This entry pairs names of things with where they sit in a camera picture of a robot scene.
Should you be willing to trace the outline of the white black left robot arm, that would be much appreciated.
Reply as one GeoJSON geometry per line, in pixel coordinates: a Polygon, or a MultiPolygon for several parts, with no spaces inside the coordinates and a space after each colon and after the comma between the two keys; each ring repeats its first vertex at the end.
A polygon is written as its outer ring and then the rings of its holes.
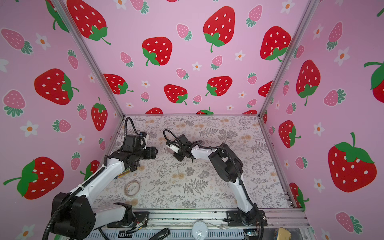
{"type": "Polygon", "coordinates": [[[53,233],[83,240],[93,230],[111,223],[131,227],[136,223],[131,205],[115,203],[103,209],[93,209],[92,205],[118,175],[133,170],[140,160],[155,159],[157,153],[156,147],[148,147],[145,132],[125,136],[122,147],[105,157],[100,169],[70,192],[54,197],[51,219],[42,238],[46,240],[53,233]]]}

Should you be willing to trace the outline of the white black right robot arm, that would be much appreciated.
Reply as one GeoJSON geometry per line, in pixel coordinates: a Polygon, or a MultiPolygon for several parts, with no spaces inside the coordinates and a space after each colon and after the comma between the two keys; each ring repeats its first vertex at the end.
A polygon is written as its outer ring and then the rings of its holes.
{"type": "Polygon", "coordinates": [[[202,141],[190,142],[185,135],[166,139],[167,149],[173,152],[178,161],[185,158],[206,160],[212,164],[216,173],[233,191],[237,201],[237,213],[234,217],[227,213],[225,222],[230,226],[258,226],[261,229],[268,225],[265,214],[260,211],[247,191],[243,177],[243,163],[227,144],[208,147],[202,141]]]}

